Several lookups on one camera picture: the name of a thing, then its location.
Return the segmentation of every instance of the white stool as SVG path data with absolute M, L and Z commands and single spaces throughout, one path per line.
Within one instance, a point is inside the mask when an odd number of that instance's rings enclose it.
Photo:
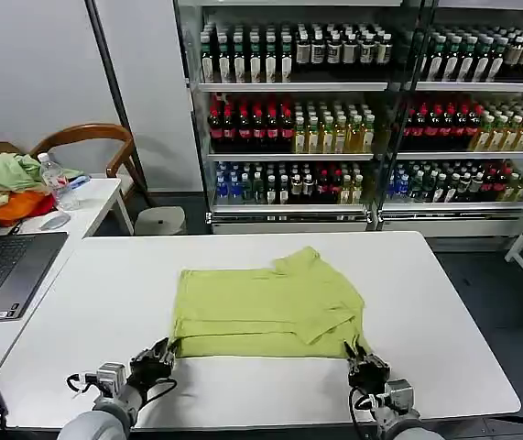
M 180 236 L 186 233 L 186 215 L 179 206 L 160 206 L 141 211 L 135 222 L 136 236 Z

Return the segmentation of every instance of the gray floor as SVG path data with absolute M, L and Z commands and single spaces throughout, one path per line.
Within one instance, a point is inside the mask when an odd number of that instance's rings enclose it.
M 206 208 L 200 196 L 160 196 L 156 201 L 162 205 L 182 206 L 186 213 L 189 234 L 207 233 L 208 229 L 203 221 Z M 138 198 L 131 200 L 127 206 L 132 218 L 136 218 L 138 212 L 145 209 L 144 203 Z M 107 216 L 97 235 L 118 234 L 116 221 L 110 215 Z M 438 253 L 437 258 L 518 393 L 522 401 L 522 410 L 518 415 L 523 416 L 523 271 L 515 263 L 506 263 L 504 253 L 501 252 Z M 430 428 L 447 439 L 523 440 L 523 424 L 489 418 L 433 423 Z M 30 436 L 16 433 L 12 435 Z M 179 440 L 356 438 L 348 426 L 246 432 L 134 434 L 132 437 L 164 435 L 167 439 Z M 52 439 L 55 435 L 37 433 L 35 437 Z

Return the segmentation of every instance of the green cloth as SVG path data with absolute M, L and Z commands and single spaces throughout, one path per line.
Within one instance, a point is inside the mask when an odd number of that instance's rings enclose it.
M 345 358 L 363 339 L 364 302 L 311 247 L 273 269 L 184 270 L 172 339 L 178 356 Z
M 48 188 L 39 175 L 40 164 L 28 154 L 0 154 L 0 187 L 4 190 L 21 193 L 39 191 L 46 193 Z M 78 170 L 64 169 L 66 178 L 73 179 L 82 175 Z

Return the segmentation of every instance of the white desk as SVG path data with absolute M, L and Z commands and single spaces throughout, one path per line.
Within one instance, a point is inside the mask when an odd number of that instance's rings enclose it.
M 74 190 L 81 200 L 81 207 L 78 210 L 69 211 L 71 220 L 61 228 L 55 229 L 55 231 L 68 233 L 68 238 L 60 253 L 53 261 L 23 316 L 15 321 L 0 322 L 0 363 L 35 312 L 71 253 L 81 244 L 84 237 L 91 236 L 96 231 L 106 213 L 116 203 L 117 198 L 120 198 L 120 186 L 121 181 L 118 179 L 96 179 Z M 21 226 L 19 234 L 39 233 L 38 228 L 43 223 L 43 217 L 28 219 Z
M 265 267 L 304 246 L 361 292 L 366 339 L 395 376 L 414 386 L 423 418 L 519 410 L 518 396 L 418 233 L 91 237 L 0 368 L 8 426 L 61 428 L 90 410 L 96 391 L 74 397 L 65 378 L 107 361 L 128 366 L 167 336 L 182 269 Z M 346 375 L 342 359 L 183 359 L 173 373 L 179 387 L 144 409 L 137 429 L 349 423 Z

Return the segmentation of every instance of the wooden chair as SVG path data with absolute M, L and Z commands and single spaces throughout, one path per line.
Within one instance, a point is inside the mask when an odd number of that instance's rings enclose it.
M 115 124 L 84 124 L 81 126 L 71 126 L 46 137 L 39 142 L 29 154 L 36 159 L 39 153 L 48 152 L 54 147 L 90 139 L 113 139 L 124 142 L 123 146 L 106 165 L 104 177 L 118 177 L 121 179 L 121 190 L 124 199 L 128 197 L 134 187 L 137 187 L 147 205 L 149 207 L 156 206 L 153 199 L 149 196 L 147 188 L 141 181 L 131 159 L 131 153 L 135 150 L 133 135 L 123 126 Z M 123 173 L 117 175 L 122 165 L 125 165 L 128 176 Z

